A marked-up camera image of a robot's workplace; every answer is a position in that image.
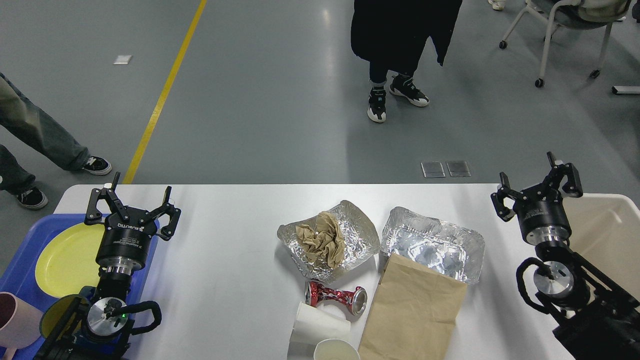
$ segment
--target blue tray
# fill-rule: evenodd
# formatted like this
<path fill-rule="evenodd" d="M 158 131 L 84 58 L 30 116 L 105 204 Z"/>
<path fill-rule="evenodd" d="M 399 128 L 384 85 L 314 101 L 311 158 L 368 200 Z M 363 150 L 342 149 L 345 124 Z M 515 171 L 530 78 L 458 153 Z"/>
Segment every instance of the blue tray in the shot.
<path fill-rule="evenodd" d="M 36 263 L 40 253 L 53 238 L 69 227 L 81 222 L 84 222 L 84 214 L 53 214 L 43 217 L 33 224 L 18 251 L 15 252 L 9 267 L 0 278 L 0 291 L 13 293 L 42 312 L 47 311 L 58 299 L 47 295 L 38 287 L 35 275 Z M 140 302 L 140 296 L 142 295 L 142 289 L 145 287 L 156 245 L 157 236 L 154 236 L 151 240 L 151 248 L 149 248 L 147 265 L 144 269 L 133 274 L 131 292 L 127 296 L 127 302 L 130 304 Z M 16 351 L 13 357 L 14 360 L 32 360 L 43 342 L 44 338 L 40 337 L 30 346 Z M 4 355 L 5 350 L 5 348 L 0 347 L 0 357 Z"/>

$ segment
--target white paper cup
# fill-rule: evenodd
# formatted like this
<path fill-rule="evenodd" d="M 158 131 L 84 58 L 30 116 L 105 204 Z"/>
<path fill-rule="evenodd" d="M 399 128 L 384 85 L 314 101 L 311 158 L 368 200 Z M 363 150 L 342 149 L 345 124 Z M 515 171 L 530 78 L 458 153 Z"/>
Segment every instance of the white paper cup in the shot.
<path fill-rule="evenodd" d="M 16 349 L 26 348 L 40 337 L 42 312 L 12 293 L 0 292 L 0 346 L 6 348 L 3 360 L 10 360 Z"/>
<path fill-rule="evenodd" d="M 291 332 L 292 343 L 317 345 L 326 339 L 349 341 L 351 323 L 301 302 Z"/>
<path fill-rule="evenodd" d="M 316 345 L 314 360 L 360 360 L 360 354 L 344 340 L 327 339 Z"/>

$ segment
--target black cable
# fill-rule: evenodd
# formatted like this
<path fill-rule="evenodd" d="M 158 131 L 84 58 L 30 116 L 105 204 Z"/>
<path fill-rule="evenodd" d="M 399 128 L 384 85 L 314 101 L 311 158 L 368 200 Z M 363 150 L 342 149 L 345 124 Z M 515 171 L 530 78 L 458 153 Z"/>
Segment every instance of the black cable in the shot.
<path fill-rule="evenodd" d="M 527 293 L 527 286 L 524 283 L 524 272 L 531 265 L 538 266 L 541 275 L 545 275 L 549 279 L 554 279 L 553 275 L 551 274 L 551 268 L 548 265 L 544 264 L 542 260 L 536 259 L 536 258 L 528 258 L 525 261 L 523 261 L 522 264 L 520 264 L 520 266 L 518 266 L 518 269 L 516 270 L 516 282 L 518 284 L 518 292 L 520 293 L 522 300 L 524 300 L 524 302 L 527 305 L 533 307 L 535 310 L 538 310 L 543 314 L 549 314 L 550 312 L 546 307 L 533 302 L 533 300 L 531 300 L 531 298 L 529 297 L 529 294 Z"/>

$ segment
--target crumpled brown paper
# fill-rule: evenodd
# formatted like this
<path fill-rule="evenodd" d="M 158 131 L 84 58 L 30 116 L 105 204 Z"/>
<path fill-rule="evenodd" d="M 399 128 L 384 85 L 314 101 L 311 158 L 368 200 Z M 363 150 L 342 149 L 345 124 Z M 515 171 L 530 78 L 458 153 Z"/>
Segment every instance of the crumpled brown paper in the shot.
<path fill-rule="evenodd" d="M 335 269 L 344 261 L 344 237 L 333 214 L 326 211 L 318 214 L 316 230 L 307 224 L 296 226 L 296 235 L 311 263 L 324 259 L 330 268 Z"/>
<path fill-rule="evenodd" d="M 441 360 L 467 284 L 392 254 L 358 349 L 363 360 Z"/>

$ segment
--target foil tray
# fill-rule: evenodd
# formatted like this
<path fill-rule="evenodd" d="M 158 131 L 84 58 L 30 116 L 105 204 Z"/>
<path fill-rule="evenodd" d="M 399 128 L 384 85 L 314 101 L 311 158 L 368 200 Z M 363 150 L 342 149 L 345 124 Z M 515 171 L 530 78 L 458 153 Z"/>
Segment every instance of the foil tray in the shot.
<path fill-rule="evenodd" d="M 307 224 L 315 229 L 316 217 L 281 225 L 278 238 L 289 249 L 291 258 L 304 277 L 330 284 L 377 254 L 380 251 L 380 239 L 371 220 L 351 202 L 340 201 L 340 204 L 327 211 L 335 215 L 344 236 L 344 261 L 337 268 L 332 269 L 325 262 L 316 265 L 308 262 L 305 260 L 305 251 L 298 244 L 296 225 Z"/>
<path fill-rule="evenodd" d="M 396 207 L 381 240 L 387 256 L 399 254 L 469 285 L 478 283 L 484 239 L 477 231 Z"/>

